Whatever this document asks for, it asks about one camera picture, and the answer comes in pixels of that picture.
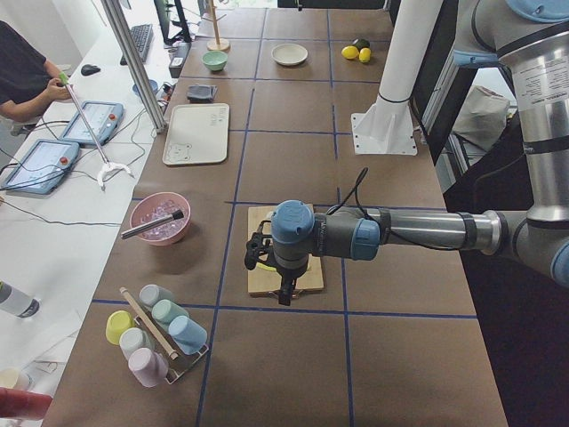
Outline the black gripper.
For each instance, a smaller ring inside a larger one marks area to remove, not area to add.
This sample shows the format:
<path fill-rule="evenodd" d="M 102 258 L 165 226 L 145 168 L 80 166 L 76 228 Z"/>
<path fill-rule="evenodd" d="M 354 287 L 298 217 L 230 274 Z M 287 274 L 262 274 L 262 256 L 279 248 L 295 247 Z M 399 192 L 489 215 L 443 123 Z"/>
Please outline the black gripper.
<path fill-rule="evenodd" d="M 285 267 L 284 261 L 276 256 L 275 247 L 272 245 L 272 236 L 264 232 L 264 227 L 271 220 L 262 220 L 250 239 L 245 244 L 244 266 L 248 270 L 254 270 L 258 263 L 272 267 L 281 277 L 281 286 L 278 291 L 278 303 L 290 306 L 296 288 L 297 277 L 292 270 Z"/>

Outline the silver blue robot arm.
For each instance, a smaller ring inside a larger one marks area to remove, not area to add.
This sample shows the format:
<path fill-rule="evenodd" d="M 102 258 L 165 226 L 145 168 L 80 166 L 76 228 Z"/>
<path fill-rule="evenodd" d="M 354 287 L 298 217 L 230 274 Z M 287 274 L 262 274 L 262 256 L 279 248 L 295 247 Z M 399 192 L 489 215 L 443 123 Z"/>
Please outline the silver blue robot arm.
<path fill-rule="evenodd" d="M 261 221 L 244 256 L 248 270 L 265 264 L 280 275 L 281 304 L 290 304 L 310 256 L 371 260 L 386 244 L 478 250 L 510 258 L 567 285 L 567 2 L 460 2 L 453 60 L 464 68 L 509 68 L 532 207 L 472 214 L 339 204 L 314 213 L 301 201 L 284 201 Z"/>

